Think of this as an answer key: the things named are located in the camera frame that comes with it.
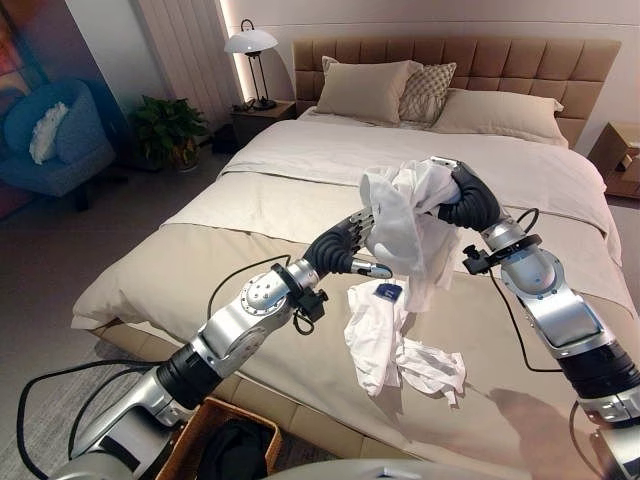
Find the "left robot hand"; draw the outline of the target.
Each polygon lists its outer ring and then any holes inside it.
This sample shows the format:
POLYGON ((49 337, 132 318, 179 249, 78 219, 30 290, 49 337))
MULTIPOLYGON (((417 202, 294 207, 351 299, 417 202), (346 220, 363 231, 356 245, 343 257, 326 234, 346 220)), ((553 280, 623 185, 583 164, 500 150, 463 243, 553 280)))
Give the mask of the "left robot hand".
POLYGON ((312 242, 303 258, 320 279, 329 273, 389 279, 393 273, 388 266, 355 257, 365 246, 373 226, 372 209, 363 208, 322 233, 312 242))

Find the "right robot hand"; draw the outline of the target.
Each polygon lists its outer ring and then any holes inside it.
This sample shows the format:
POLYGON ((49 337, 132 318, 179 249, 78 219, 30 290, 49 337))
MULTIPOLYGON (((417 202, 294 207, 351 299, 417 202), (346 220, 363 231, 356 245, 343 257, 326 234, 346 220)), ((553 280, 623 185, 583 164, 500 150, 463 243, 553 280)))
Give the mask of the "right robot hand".
POLYGON ((499 222, 500 204, 475 171, 462 161, 437 156, 432 156, 431 160, 451 170, 451 176, 460 191, 457 201, 439 206, 438 219, 477 232, 499 222))

